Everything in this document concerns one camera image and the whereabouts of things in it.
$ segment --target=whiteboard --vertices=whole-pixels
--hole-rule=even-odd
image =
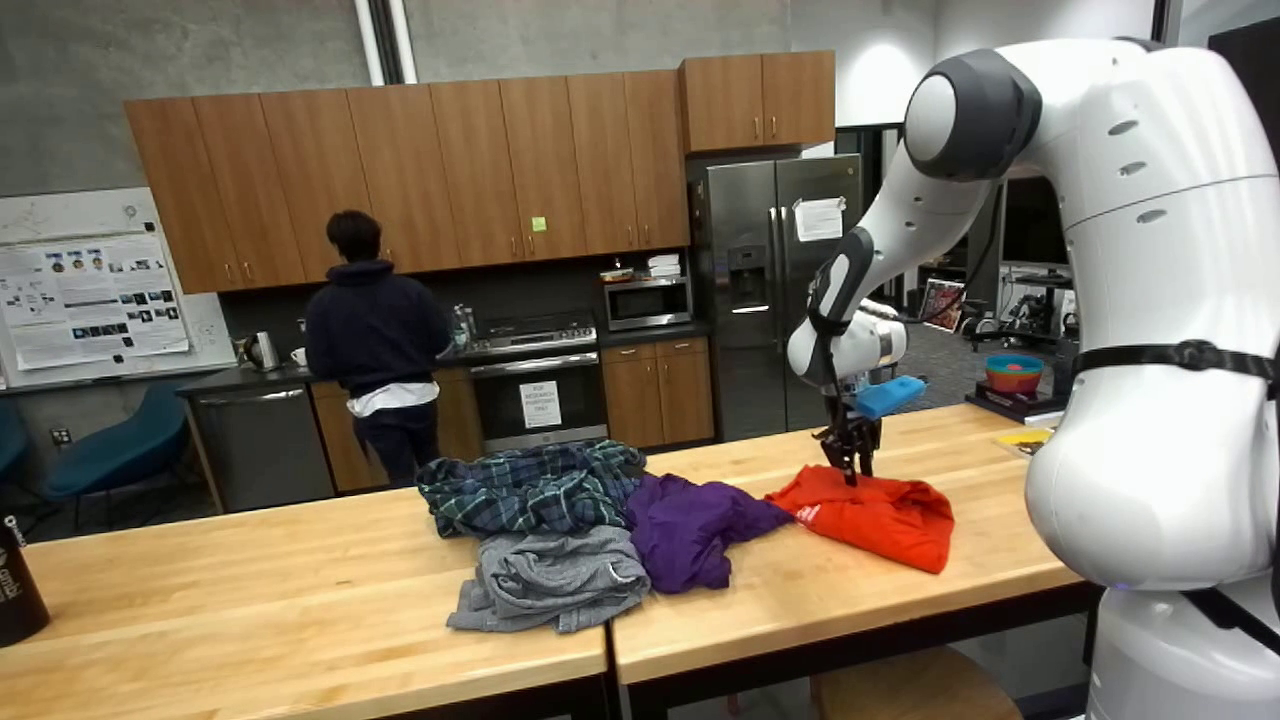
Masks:
[[[233,364],[221,302],[180,291],[148,190],[0,200],[0,387]]]

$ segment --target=refrigerator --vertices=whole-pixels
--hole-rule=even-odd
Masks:
[[[826,423],[792,377],[786,336],[816,269],[865,211],[861,158],[733,162],[691,172],[694,283],[710,319],[722,441]]]

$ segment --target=oven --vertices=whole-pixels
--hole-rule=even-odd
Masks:
[[[482,452],[609,437],[592,336],[502,336],[468,364]]]

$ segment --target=wooden countertop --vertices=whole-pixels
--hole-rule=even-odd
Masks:
[[[446,633],[475,539],[403,491],[26,543],[0,717],[387,717],[603,671],[603,629]]]
[[[727,550],[733,586],[722,594],[650,595],[640,613],[619,615],[612,623],[619,686],[1081,586],[1025,514],[1029,458],[992,441],[1010,428],[1018,423],[966,404],[885,423],[877,478],[927,482],[952,502],[955,535],[938,578],[786,523]],[[764,496],[783,488],[799,463],[824,463],[810,434],[663,452],[647,462],[647,473],[727,482]]]

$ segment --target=man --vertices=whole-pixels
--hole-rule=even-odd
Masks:
[[[390,486],[413,486],[437,458],[437,355],[446,350],[446,309],[378,260],[378,224],[356,209],[328,221],[343,257],[307,302],[307,369],[348,387],[362,452]]]

